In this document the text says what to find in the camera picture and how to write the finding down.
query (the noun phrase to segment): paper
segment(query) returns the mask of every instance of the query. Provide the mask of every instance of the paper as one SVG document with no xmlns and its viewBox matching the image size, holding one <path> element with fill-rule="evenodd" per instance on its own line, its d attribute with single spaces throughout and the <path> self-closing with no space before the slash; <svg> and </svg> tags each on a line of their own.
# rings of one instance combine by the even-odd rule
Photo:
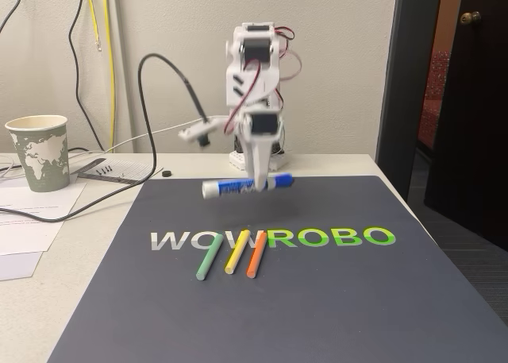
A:
<svg viewBox="0 0 508 363">
<path fill-rule="evenodd" d="M 71 184 L 45 193 L 32 192 L 28 187 L 2 188 L 0 207 L 22 210 L 43 218 L 60 218 L 70 212 L 85 185 Z M 48 250 L 62 224 L 38 222 L 0 212 L 0 256 Z"/>
<path fill-rule="evenodd" d="M 0 256 L 0 281 L 31 277 L 42 252 Z"/>
<path fill-rule="evenodd" d="M 152 166 L 150 164 L 135 163 L 128 160 L 98 158 L 73 173 L 77 172 L 80 178 L 134 184 L 144 179 L 151 170 Z M 160 170 L 162 170 L 162 167 L 156 167 L 153 175 Z"/>
</svg>

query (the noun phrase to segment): red wire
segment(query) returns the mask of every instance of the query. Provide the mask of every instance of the red wire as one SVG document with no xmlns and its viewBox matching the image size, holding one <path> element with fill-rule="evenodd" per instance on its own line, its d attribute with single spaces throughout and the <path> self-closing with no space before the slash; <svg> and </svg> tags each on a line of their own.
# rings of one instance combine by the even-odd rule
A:
<svg viewBox="0 0 508 363">
<path fill-rule="evenodd" d="M 238 105 L 235 106 L 235 108 L 233 109 L 233 111 L 231 112 L 231 114 L 229 115 L 229 118 L 228 118 L 228 121 L 225 123 L 225 126 L 224 126 L 224 134 L 229 134 L 231 133 L 231 131 L 228 132 L 228 128 L 229 128 L 229 124 L 231 123 L 231 121 L 233 120 L 233 118 L 235 117 L 235 115 L 237 115 L 237 112 L 238 110 L 241 108 L 241 106 L 244 104 L 245 100 L 247 99 L 248 95 L 251 94 L 251 91 L 252 89 L 254 88 L 254 85 L 256 85 L 256 82 L 257 82 L 257 79 L 260 77 L 260 73 L 261 73 L 261 62 L 258 60 L 258 59 L 250 59 L 249 61 L 247 61 L 247 63 L 245 63 L 245 66 L 244 66 L 244 70 L 245 68 L 252 62 L 252 61 L 257 61 L 257 72 L 256 72 L 256 76 L 254 77 L 254 81 L 252 81 L 251 83 L 251 86 L 248 88 L 247 90 L 247 93 L 245 93 L 245 95 L 241 98 L 240 102 L 238 103 Z"/>
<path fill-rule="evenodd" d="M 279 36 L 284 37 L 286 39 L 286 49 L 284 49 L 284 51 L 281 54 L 279 54 L 279 58 L 282 59 L 286 55 L 287 50 L 289 48 L 289 39 L 286 36 L 284 36 L 284 34 L 280 31 L 275 31 L 275 33 L 277 33 Z"/>
<path fill-rule="evenodd" d="M 280 33 L 280 36 L 282 37 L 286 37 L 288 40 L 293 40 L 294 39 L 294 30 L 289 28 L 289 27 L 285 27 L 285 26 L 280 26 L 280 27 L 275 27 L 274 30 L 278 33 Z M 283 31 L 288 31 L 290 32 L 293 37 L 289 37 L 288 35 L 286 35 Z"/>
<path fill-rule="evenodd" d="M 282 105 L 280 106 L 280 110 L 282 110 L 284 108 L 284 98 L 282 95 L 280 95 L 280 92 L 279 92 L 279 89 L 275 89 L 275 93 L 277 94 L 277 96 L 279 97 L 279 100 L 280 102 L 282 103 Z"/>
</svg>

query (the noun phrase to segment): dark door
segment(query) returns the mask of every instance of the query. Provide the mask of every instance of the dark door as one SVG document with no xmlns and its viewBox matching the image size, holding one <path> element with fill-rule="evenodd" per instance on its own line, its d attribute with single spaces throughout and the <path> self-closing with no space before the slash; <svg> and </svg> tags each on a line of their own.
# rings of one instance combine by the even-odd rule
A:
<svg viewBox="0 0 508 363">
<path fill-rule="evenodd" d="M 505 249 L 507 23 L 508 0 L 461 1 L 425 193 L 426 205 Z"/>
</svg>

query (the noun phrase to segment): wall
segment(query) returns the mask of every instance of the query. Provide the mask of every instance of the wall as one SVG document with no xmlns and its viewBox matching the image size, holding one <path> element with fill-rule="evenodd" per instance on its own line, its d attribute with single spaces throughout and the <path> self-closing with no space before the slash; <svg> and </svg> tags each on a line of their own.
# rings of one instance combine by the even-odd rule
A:
<svg viewBox="0 0 508 363">
<path fill-rule="evenodd" d="M 7 12 L 15 0 L 0 0 Z M 103 31 L 101 0 L 94 0 Z M 275 21 L 293 28 L 293 49 L 303 71 L 284 83 L 289 151 L 296 153 L 375 154 L 383 98 L 394 0 L 118 0 L 126 81 L 118 94 L 125 139 L 144 133 L 137 90 L 137 66 L 143 55 L 160 52 L 192 82 L 207 114 L 226 114 L 225 41 L 242 21 Z M 0 35 L 0 123 L 29 114 L 57 113 L 71 119 L 69 145 L 96 148 L 74 99 L 75 69 L 67 32 L 78 0 L 22 0 Z M 109 77 L 106 52 L 95 50 L 87 5 L 75 28 L 83 70 L 81 95 L 101 139 L 109 132 Z M 115 38 L 117 47 L 120 38 Z M 297 64 L 287 58 L 282 73 Z M 144 68 L 144 88 L 153 129 L 197 117 L 187 91 L 161 62 Z M 232 140 L 211 137 L 207 152 L 228 152 Z M 156 136 L 159 152 L 198 152 L 174 132 Z M 0 152 L 12 151 L 0 130 Z M 148 152 L 140 141 L 138 152 Z"/>
<path fill-rule="evenodd" d="M 144 131 L 137 66 L 149 52 L 172 60 L 193 84 L 207 114 L 225 108 L 225 42 L 242 21 L 275 21 L 296 32 L 293 49 L 302 74 L 283 83 L 287 149 L 297 153 L 375 154 L 394 0 L 119 0 L 135 131 Z M 287 75 L 295 60 L 281 64 Z M 197 117 L 174 72 L 157 60 L 144 68 L 145 97 L 153 129 Z M 159 150 L 198 150 L 174 133 L 157 136 Z M 232 141 L 211 137 L 212 152 Z M 141 151 L 149 145 L 142 141 Z"/>
<path fill-rule="evenodd" d="M 16 0 L 0 0 L 0 20 Z M 101 0 L 96 14 L 101 30 Z M 69 147 L 97 149 L 93 134 L 75 101 L 75 65 L 67 35 L 79 0 L 21 0 L 0 34 L 0 153 L 13 153 L 3 125 L 32 114 L 69 118 Z M 103 43 L 106 37 L 102 34 Z M 98 52 L 87 1 L 73 35 L 80 66 L 80 96 L 103 143 L 109 140 L 107 52 Z"/>
</svg>

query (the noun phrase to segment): green chalk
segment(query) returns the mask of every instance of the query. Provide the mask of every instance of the green chalk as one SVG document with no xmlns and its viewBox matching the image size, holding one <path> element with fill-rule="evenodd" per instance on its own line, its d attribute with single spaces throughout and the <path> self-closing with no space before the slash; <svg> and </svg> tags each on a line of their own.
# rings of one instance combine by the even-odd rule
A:
<svg viewBox="0 0 508 363">
<path fill-rule="evenodd" d="M 223 240 L 224 236 L 222 236 L 221 234 L 215 234 L 214 242 L 212 242 L 212 245 L 208 249 L 205 258 L 201 263 L 201 266 L 199 266 L 198 272 L 196 273 L 196 278 L 198 280 L 203 281 L 205 279 L 206 274 L 208 273 L 208 269 L 210 269 L 212 262 L 214 262 L 215 255 L 217 254 L 217 251 L 221 247 Z"/>
</svg>

